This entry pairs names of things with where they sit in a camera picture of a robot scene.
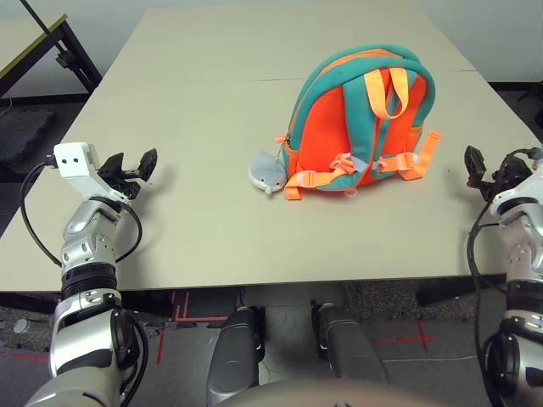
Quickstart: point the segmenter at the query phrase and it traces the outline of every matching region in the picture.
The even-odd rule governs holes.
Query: backpack handle
[[[364,74],[364,82],[366,83],[367,96],[373,113],[380,119],[392,120],[399,117],[407,109],[407,104],[409,103],[409,82],[407,80],[407,72],[403,68],[389,68],[389,72],[392,79],[392,87],[396,95],[398,95],[401,104],[398,114],[389,114],[387,111],[381,70],[370,70]]]

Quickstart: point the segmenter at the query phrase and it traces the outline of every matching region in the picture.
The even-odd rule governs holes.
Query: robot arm
[[[481,191],[499,219],[509,264],[507,310],[484,373],[503,404],[536,407],[543,403],[543,159],[540,148],[519,151],[536,160],[535,172],[508,154],[494,183],[482,181],[479,150],[468,147],[465,160],[467,184]]]
[[[115,233],[125,211],[141,227],[128,205],[139,185],[126,179],[148,180],[157,153],[145,153],[138,170],[133,171],[122,171],[122,153],[99,167],[92,144],[59,144],[54,153],[60,175],[86,200],[64,229],[62,300],[54,314],[49,360],[53,379],[27,406],[128,405],[143,377],[148,349],[143,329],[122,309],[115,263],[128,253],[115,258]],[[139,369],[136,333],[143,346]]]

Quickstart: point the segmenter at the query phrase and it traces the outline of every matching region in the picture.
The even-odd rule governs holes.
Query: stuffed animal
[[[266,195],[281,191],[287,183],[283,164],[271,154],[259,153],[249,166],[249,179]]]

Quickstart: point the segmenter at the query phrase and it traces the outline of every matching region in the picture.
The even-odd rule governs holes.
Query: black cable
[[[32,239],[34,239],[34,242],[36,242],[37,246],[45,253],[46,256],[48,256],[51,259],[51,261],[53,261],[53,263],[55,263],[58,267],[60,267],[61,266],[60,260],[54,257],[54,255],[43,245],[40,238],[34,232],[34,229],[32,228],[30,221],[28,220],[28,215],[26,214],[25,196],[27,193],[28,185],[30,184],[33,178],[37,178],[37,176],[40,174],[40,171],[43,167],[45,167],[45,163],[40,163],[36,165],[31,170],[31,172],[28,173],[25,180],[23,181],[23,184],[20,187],[20,195],[19,195],[20,213],[23,217],[23,222],[25,222],[26,230],[31,234]]]
[[[20,3],[23,5],[24,8],[26,8],[26,11],[32,16],[32,18],[37,22],[37,24],[40,26],[40,28],[43,30],[46,36],[49,37],[49,39],[53,42],[54,46],[61,52],[64,52],[64,49],[60,46],[59,41],[53,36],[51,31],[47,28],[45,24],[43,24],[42,19],[36,14],[34,9],[30,6],[30,4],[26,0],[19,0]]]
[[[136,394],[136,390],[143,379],[143,374],[145,373],[145,369],[147,367],[147,360],[149,357],[149,344],[147,341],[147,335],[145,335],[145,331],[143,330],[142,326],[139,325],[139,322],[136,321],[136,318],[134,318],[132,314],[128,314],[128,315],[132,319],[132,322],[134,323],[136,331],[139,334],[140,340],[142,341],[143,354],[142,354],[142,364],[140,365],[139,371],[137,372],[136,379],[134,379],[134,383],[132,384],[132,387],[130,387],[130,390],[126,394],[125,399],[120,404],[120,407],[127,407],[127,405],[129,405],[132,398],[134,397],[134,394]]]
[[[132,216],[134,221],[136,222],[136,225],[137,225],[137,239],[134,242],[134,244],[132,245],[132,247],[130,249],[128,249],[128,251],[126,253],[124,253],[122,256],[120,256],[118,259],[115,260],[115,263],[119,263],[120,261],[122,261],[123,259],[128,257],[134,250],[136,250],[137,246],[142,241],[142,236],[143,236],[142,222],[139,220],[139,217],[137,216],[137,214],[134,211],[134,209],[132,208],[132,206],[130,206],[130,205],[124,203],[124,202],[118,202],[118,204],[120,204],[120,206],[126,212],[128,212]]]
[[[480,329],[479,320],[480,320],[480,310],[481,310],[481,284],[480,284],[480,282],[483,281],[483,282],[485,282],[487,284],[490,284],[490,287],[494,287],[496,289],[498,289],[498,287],[496,287],[496,286],[494,286],[494,284],[491,284],[490,282],[486,281],[486,279],[484,279],[484,277],[481,276],[481,274],[479,272],[479,269],[477,267],[477,264],[475,263],[475,253],[474,253],[473,248],[474,248],[474,244],[475,244],[475,238],[477,237],[477,235],[479,234],[479,232],[480,232],[480,230],[482,228],[488,227],[488,226],[497,226],[497,224],[480,225],[479,222],[481,221],[481,219],[483,219],[483,216],[486,213],[486,211],[488,210],[488,208],[490,207],[490,204],[492,203],[492,200],[494,199],[494,197],[500,191],[501,183],[503,181],[503,176],[504,176],[504,173],[505,173],[505,169],[507,167],[507,161],[513,155],[515,155],[517,153],[527,153],[527,152],[528,152],[528,150],[525,149],[525,148],[520,148],[520,149],[514,150],[514,151],[510,152],[508,155],[506,155],[506,157],[503,159],[503,161],[501,161],[500,169],[498,170],[498,173],[497,173],[497,176],[496,176],[496,181],[495,181],[495,184],[494,184],[492,194],[489,197],[489,200],[487,201],[487,203],[484,205],[481,212],[479,213],[479,216],[477,216],[477,219],[473,223],[473,226],[472,226],[472,228],[471,228],[471,230],[469,232],[468,238],[467,238],[467,245],[466,245],[467,265],[468,265],[469,271],[470,271],[470,273],[472,275],[473,284],[475,284],[475,289],[476,289],[476,294],[477,294],[476,303],[475,303],[475,316],[474,316],[474,321],[473,321],[473,340],[475,342],[475,351],[476,351],[476,354],[477,354],[477,360],[479,362],[479,367],[480,367],[481,373],[483,375],[484,387],[486,389],[487,394],[489,395],[490,402],[493,405],[500,405],[501,403],[499,401],[500,398],[497,396],[497,394],[495,392],[495,389],[492,386],[492,383],[490,382],[489,375],[488,375],[488,372],[486,370],[486,360],[485,360],[486,350],[487,350],[487,348],[488,348],[488,346],[489,346],[489,344],[490,344],[493,337],[489,337],[484,342],[484,347],[483,348],[481,347],[481,342],[480,342],[480,331],[479,331],[479,329]],[[507,292],[505,290],[502,290],[501,288],[499,288],[498,291],[507,294]]]
[[[136,372],[137,372],[137,360],[136,360],[136,363],[134,363],[134,366],[132,367],[132,370],[130,371],[130,375],[128,375],[128,377],[125,380],[123,380],[122,383],[120,384],[120,392],[121,393],[125,392],[126,387],[128,387],[128,385],[130,384],[130,382],[132,381],[132,379],[136,375]]]

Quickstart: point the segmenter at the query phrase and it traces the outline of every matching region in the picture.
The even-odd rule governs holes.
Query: wall
[[[204,1],[227,3],[232,0],[199,2]],[[480,70],[487,81],[543,79],[543,0],[413,1]],[[74,32],[98,69],[104,73],[147,8],[197,2],[31,0],[31,5],[39,14],[67,13]],[[25,13],[18,0],[0,1],[0,16]],[[84,92],[74,75],[57,65],[55,57],[54,51],[46,55],[8,95],[19,97]]]
[[[543,80],[543,0],[412,0],[487,81]]]

